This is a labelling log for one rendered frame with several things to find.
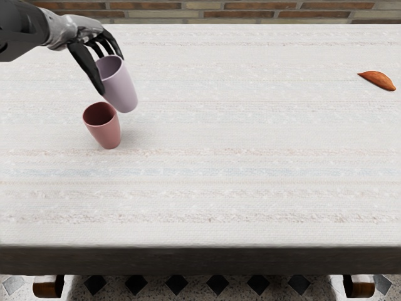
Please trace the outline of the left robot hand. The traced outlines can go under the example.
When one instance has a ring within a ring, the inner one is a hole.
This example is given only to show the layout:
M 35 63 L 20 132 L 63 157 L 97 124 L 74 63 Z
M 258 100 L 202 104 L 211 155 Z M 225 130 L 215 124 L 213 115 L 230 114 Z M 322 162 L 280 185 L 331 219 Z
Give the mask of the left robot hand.
M 94 58 L 88 49 L 91 48 L 99 58 L 105 56 L 103 51 L 109 55 L 123 58 L 116 39 L 97 19 L 75 14 L 59 16 L 45 8 L 42 8 L 41 12 L 44 14 L 49 28 L 49 36 L 43 46 L 53 51 L 68 49 L 96 91 L 103 96 L 105 87 Z

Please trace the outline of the lilac plastic cup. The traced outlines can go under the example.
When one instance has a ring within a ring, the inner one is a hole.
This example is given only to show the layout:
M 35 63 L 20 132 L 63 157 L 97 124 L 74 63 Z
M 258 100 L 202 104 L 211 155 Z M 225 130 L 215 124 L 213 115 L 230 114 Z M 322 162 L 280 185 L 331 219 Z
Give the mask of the lilac plastic cup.
M 108 55 L 95 63 L 105 88 L 103 98 L 121 113 L 133 111 L 138 98 L 124 60 L 118 55 Z

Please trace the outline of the pink plastic cup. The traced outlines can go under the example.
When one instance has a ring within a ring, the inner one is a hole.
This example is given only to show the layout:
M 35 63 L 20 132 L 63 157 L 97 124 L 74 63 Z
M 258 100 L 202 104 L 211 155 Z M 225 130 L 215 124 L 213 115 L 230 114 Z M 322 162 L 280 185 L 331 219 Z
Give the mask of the pink plastic cup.
M 83 122 L 92 137 L 104 148 L 114 149 L 121 141 L 117 111 L 106 102 L 97 102 L 83 112 Z

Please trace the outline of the orange sweet potato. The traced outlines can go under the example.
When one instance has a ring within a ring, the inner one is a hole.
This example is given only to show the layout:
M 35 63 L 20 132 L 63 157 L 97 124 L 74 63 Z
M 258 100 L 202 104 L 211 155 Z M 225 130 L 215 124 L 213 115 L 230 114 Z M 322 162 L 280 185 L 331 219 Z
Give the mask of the orange sweet potato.
M 386 74 L 384 74 L 380 71 L 369 70 L 369 71 L 357 73 L 357 75 L 359 75 L 360 77 L 364 78 L 365 80 L 368 80 L 372 84 L 374 84 L 384 90 L 393 92 L 393 91 L 396 91 L 396 89 L 397 89 L 395 87 L 395 85 L 393 84 L 392 80 Z

